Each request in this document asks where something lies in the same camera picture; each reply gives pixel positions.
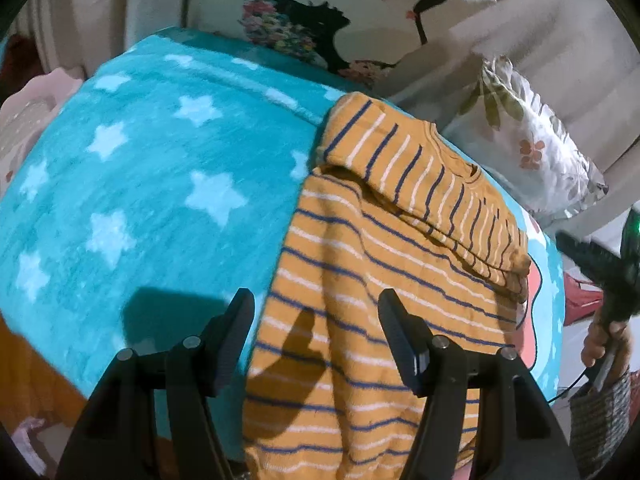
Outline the person's right hand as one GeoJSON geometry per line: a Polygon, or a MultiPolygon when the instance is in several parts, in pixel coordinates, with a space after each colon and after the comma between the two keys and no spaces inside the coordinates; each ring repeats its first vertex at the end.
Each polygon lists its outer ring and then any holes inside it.
{"type": "Polygon", "coordinates": [[[616,356],[608,372],[608,377],[604,381],[605,385],[610,386],[620,380],[629,370],[634,337],[628,322],[612,322],[608,328],[605,328],[601,321],[601,311],[602,309],[598,309],[594,312],[580,357],[585,367],[593,367],[597,360],[605,356],[605,347],[610,340],[615,340],[618,344],[616,356]]]}

